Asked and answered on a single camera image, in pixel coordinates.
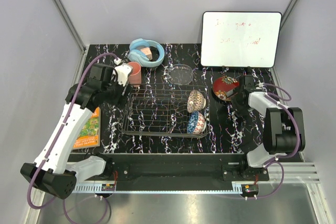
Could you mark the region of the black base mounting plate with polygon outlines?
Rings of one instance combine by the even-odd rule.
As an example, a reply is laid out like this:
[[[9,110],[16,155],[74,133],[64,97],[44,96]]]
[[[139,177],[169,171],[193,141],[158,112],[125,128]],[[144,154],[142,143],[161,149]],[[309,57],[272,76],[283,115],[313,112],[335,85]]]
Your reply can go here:
[[[138,178],[210,177],[223,181],[269,180],[264,168],[251,168],[244,154],[86,154],[111,159],[119,181]]]

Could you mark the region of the beige patterned bowl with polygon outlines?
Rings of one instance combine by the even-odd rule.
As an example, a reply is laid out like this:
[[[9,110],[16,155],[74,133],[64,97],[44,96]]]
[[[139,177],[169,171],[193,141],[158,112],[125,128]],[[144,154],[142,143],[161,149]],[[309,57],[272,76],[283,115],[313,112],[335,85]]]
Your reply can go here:
[[[202,93],[197,90],[192,90],[187,100],[187,111],[192,113],[194,111],[200,111],[206,106],[206,100]]]

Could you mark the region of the pink plastic cup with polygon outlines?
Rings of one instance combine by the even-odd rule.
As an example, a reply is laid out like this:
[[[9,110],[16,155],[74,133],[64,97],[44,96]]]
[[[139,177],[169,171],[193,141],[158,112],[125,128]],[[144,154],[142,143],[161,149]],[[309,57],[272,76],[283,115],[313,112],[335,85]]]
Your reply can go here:
[[[129,84],[138,87],[142,82],[141,65],[137,62],[128,62],[128,65],[132,67],[132,72],[128,77]]]

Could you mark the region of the blue triangle pattern bowl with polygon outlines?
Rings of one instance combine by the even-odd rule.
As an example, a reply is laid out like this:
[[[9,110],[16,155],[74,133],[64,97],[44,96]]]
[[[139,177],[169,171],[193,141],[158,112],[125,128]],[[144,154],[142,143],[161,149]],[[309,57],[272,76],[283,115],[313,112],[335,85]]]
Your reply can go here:
[[[201,112],[194,111],[191,113],[188,125],[188,134],[201,134],[206,128],[206,120]]]

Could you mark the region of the white dry-erase board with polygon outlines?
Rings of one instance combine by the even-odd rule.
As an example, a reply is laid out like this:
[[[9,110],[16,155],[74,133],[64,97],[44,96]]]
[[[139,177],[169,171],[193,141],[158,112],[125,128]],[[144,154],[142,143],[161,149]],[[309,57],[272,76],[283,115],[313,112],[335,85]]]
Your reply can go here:
[[[281,19],[280,12],[204,12],[201,65],[273,67]]]

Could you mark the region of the orange treehouse book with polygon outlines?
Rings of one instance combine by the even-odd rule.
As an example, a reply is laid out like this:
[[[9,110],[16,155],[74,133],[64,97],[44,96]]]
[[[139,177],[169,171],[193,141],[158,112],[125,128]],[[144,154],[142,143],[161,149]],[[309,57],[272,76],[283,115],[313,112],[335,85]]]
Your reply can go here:
[[[100,108],[96,108],[80,131],[73,149],[79,150],[100,146],[100,125],[101,111]]]

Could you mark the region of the light blue headphones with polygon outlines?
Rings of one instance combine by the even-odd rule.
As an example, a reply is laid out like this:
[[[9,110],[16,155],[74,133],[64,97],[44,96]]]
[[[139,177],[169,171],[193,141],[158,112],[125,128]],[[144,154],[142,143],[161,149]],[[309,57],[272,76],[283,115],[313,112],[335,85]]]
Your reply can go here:
[[[156,61],[152,61],[153,53],[151,47],[155,47],[159,52],[159,57]],[[161,44],[153,40],[136,39],[130,43],[128,59],[137,62],[141,67],[156,68],[164,60],[165,51]]]

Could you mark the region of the pink wooden block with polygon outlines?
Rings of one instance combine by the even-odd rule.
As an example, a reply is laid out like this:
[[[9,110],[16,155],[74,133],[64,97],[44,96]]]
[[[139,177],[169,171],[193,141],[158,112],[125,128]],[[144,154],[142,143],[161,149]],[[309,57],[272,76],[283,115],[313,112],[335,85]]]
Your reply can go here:
[[[145,56],[151,61],[153,56],[150,47],[143,47],[140,49],[142,53],[145,54]]]

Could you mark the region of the clear glass bowl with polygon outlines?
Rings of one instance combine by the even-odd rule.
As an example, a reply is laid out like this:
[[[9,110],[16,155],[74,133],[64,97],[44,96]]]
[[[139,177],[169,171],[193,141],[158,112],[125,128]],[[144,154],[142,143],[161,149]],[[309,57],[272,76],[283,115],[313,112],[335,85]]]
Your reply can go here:
[[[172,84],[188,85],[193,81],[193,76],[193,69],[188,65],[175,64],[167,70],[167,79]]]

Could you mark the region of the black wire dish rack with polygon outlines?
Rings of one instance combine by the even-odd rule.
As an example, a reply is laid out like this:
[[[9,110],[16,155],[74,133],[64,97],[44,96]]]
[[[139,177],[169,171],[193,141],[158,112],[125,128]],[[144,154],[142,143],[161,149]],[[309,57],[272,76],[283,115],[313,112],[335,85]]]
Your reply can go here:
[[[202,94],[203,129],[191,129],[187,101],[192,91]],[[122,109],[119,130],[127,135],[203,138],[209,133],[209,95],[206,86],[147,83],[133,89]]]

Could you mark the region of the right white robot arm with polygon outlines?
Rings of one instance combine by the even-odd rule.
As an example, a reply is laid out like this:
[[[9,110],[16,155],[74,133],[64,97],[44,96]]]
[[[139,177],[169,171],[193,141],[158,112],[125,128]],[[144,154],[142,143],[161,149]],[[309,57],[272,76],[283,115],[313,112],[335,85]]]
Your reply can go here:
[[[255,110],[264,117],[262,143],[246,154],[247,162],[238,167],[239,176],[250,180],[257,168],[279,158],[291,158],[306,146],[303,112],[298,107],[288,107],[277,101],[275,94],[260,90],[243,89],[231,103],[239,115]]]

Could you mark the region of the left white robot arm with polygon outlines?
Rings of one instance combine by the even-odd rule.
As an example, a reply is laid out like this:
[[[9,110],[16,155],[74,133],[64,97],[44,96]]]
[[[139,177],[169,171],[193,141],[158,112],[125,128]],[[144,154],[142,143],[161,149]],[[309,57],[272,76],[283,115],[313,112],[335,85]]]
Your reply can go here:
[[[132,67],[95,63],[78,84],[69,89],[61,118],[48,143],[33,163],[24,163],[20,173],[30,188],[66,199],[75,186],[93,176],[103,180],[113,175],[113,160],[103,154],[92,154],[68,165],[68,158],[79,134],[94,111],[103,103],[125,105],[131,91],[128,77]]]

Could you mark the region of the red floral lacquer bowl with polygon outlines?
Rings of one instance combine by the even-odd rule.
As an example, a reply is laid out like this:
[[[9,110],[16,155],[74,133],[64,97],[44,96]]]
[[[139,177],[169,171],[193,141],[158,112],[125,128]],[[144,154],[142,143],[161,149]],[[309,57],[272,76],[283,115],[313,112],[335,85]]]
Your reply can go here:
[[[229,76],[217,78],[212,86],[213,93],[222,101],[230,101],[236,94],[234,90],[239,87],[239,82]]]

